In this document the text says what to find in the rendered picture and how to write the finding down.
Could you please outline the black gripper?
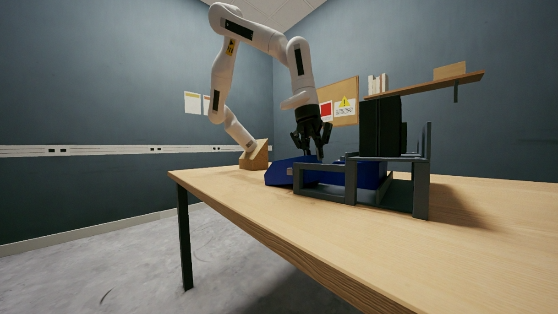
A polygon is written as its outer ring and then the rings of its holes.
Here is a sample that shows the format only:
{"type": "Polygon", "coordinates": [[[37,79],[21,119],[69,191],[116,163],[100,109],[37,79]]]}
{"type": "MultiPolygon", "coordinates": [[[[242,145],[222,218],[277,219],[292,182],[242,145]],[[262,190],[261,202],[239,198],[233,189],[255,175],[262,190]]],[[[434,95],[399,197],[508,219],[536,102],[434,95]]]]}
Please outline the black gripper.
{"type": "Polygon", "coordinates": [[[307,104],[295,109],[297,127],[290,133],[292,140],[298,149],[304,150],[305,155],[311,155],[310,138],[312,137],[317,152],[317,160],[323,160],[323,145],[328,144],[333,124],[323,122],[320,107],[317,104],[307,104]],[[323,128],[323,135],[320,130],[323,128]],[[301,139],[299,138],[301,134],[301,139]]]}

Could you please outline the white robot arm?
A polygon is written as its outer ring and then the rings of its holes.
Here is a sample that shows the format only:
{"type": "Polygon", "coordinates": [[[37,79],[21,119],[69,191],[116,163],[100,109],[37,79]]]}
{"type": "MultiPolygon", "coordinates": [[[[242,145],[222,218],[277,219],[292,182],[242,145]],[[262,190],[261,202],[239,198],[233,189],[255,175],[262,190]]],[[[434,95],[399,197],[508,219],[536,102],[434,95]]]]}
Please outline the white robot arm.
{"type": "Polygon", "coordinates": [[[280,102],[281,110],[295,110],[307,104],[319,105],[309,43],[303,37],[294,37],[288,42],[282,33],[243,19],[240,8],[234,5],[214,3],[209,8],[208,17],[213,31],[218,35],[224,35],[222,48],[211,68],[208,117],[213,124],[224,122],[225,131],[246,152],[252,152],[258,142],[225,105],[240,41],[270,54],[289,68],[293,96],[280,102]]]}

